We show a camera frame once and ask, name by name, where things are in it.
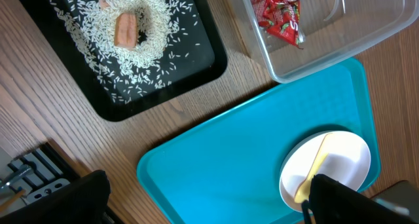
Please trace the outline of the black plastic tray bin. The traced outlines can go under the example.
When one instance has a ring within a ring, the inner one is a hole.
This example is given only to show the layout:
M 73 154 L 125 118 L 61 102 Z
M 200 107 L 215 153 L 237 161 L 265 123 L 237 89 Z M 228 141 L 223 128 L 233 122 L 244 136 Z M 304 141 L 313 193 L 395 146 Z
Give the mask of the black plastic tray bin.
M 170 46 L 154 67 L 137 72 L 136 83 L 122 76 L 117 59 L 100 52 L 97 43 L 89 44 L 89 53 L 110 72 L 91 69 L 71 38 L 64 16 L 76 16 L 80 26 L 84 16 L 77 9 L 89 0 L 19 1 L 96 113 L 108 121 L 123 121 L 164 103 L 220 77 L 227 68 L 227 54 L 206 0 L 179 0 L 187 8 L 174 19 L 181 32 L 169 37 Z

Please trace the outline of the white rice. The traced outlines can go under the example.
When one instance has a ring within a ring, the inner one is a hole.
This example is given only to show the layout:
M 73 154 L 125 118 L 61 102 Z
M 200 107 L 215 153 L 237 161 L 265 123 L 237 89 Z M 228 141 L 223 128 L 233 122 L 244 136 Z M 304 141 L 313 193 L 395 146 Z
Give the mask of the white rice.
M 84 16 L 80 26 L 75 24 L 76 16 L 67 14 L 64 22 L 91 69 L 110 72 L 89 53 L 89 44 L 97 43 L 100 52 L 117 59 L 122 76 L 136 83 L 137 72 L 154 67 L 170 46 L 169 37 L 181 32 L 180 23 L 174 19 L 186 9 L 179 0 L 89 0 L 81 1 L 77 9 Z M 138 40 L 131 50 L 114 45 L 116 20 L 125 12 L 137 17 Z

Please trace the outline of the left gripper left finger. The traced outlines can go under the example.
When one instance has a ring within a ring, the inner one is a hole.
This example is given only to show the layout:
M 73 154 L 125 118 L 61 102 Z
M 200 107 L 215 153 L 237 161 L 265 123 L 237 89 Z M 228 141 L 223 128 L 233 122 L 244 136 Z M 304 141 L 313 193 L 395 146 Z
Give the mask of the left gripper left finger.
M 107 207 L 110 182 L 96 170 L 64 188 L 1 218 L 1 224 L 97 224 Z

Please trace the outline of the clear plastic bin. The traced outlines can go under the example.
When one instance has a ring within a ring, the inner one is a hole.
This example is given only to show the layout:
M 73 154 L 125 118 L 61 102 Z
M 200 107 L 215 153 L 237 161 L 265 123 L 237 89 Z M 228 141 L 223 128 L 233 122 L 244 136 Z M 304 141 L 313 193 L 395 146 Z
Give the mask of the clear plastic bin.
M 418 0 L 301 0 L 297 47 L 258 25 L 251 0 L 228 0 L 247 55 L 289 83 L 352 57 L 412 24 Z

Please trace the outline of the yellow plastic fork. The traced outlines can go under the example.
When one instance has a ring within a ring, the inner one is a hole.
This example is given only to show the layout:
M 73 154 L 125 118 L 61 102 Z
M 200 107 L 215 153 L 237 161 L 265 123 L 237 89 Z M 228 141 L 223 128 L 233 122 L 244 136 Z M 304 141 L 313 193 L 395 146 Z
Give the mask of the yellow plastic fork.
M 298 189 L 294 196 L 294 202 L 300 204 L 303 203 L 305 200 L 308 200 L 310 195 L 311 182 L 329 154 L 329 146 L 331 144 L 332 137 L 332 133 L 328 133 L 325 135 L 306 178 L 298 186 Z

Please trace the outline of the pink round plate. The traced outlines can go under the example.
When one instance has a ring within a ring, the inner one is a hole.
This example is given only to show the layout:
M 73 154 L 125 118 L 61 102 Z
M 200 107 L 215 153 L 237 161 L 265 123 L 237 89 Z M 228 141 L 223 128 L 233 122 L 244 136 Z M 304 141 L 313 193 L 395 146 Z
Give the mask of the pink round plate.
M 294 202 L 298 186 L 306 178 L 317 151 L 326 134 L 332 133 L 329 154 L 318 174 L 357 191 L 367 178 L 371 167 L 371 152 L 365 140 L 347 131 L 324 131 L 311 135 L 299 142 L 286 156 L 279 179 L 279 191 L 285 204 L 301 212 L 301 203 Z

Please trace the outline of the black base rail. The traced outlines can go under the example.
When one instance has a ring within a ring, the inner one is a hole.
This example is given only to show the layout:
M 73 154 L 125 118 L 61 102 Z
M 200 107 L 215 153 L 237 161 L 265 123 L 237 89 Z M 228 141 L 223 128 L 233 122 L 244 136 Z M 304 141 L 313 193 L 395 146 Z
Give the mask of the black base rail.
M 44 143 L 14 159 L 5 151 L 1 151 L 1 218 L 82 177 L 84 176 L 78 175 L 49 143 Z M 101 223 L 97 224 L 123 222 L 107 202 Z

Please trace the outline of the teal plastic tray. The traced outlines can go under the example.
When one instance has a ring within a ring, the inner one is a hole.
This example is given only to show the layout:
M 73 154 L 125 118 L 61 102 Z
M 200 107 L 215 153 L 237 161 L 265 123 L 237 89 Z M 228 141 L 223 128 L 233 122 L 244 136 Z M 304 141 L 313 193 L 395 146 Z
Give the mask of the teal plastic tray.
M 150 150 L 137 179 L 172 223 L 296 223 L 280 196 L 280 172 L 298 142 L 328 130 L 361 136 L 380 174 L 364 67 L 349 58 L 281 84 Z

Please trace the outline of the orange food cube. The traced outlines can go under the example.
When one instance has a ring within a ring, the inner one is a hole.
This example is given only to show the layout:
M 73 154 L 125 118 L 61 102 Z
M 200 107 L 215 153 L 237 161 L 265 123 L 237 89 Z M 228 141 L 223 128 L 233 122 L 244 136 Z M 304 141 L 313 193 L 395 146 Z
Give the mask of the orange food cube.
M 138 29 L 137 17 L 130 12 L 122 13 L 116 20 L 114 45 L 128 50 L 137 45 Z

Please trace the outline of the red sauce packet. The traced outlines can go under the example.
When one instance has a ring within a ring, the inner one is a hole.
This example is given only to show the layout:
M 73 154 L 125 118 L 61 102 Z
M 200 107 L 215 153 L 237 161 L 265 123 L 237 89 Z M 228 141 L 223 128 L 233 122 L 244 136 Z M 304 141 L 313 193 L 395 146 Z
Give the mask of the red sauce packet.
M 301 0 L 250 0 L 259 27 L 300 48 L 304 34 L 299 27 Z

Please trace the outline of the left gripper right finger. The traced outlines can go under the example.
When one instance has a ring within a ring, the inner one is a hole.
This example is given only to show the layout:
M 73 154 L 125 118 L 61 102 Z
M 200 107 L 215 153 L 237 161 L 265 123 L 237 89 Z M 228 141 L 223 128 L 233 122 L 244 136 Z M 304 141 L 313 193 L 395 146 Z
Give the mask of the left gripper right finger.
M 324 174 L 314 176 L 309 198 L 301 207 L 305 224 L 413 223 L 407 215 L 398 214 Z

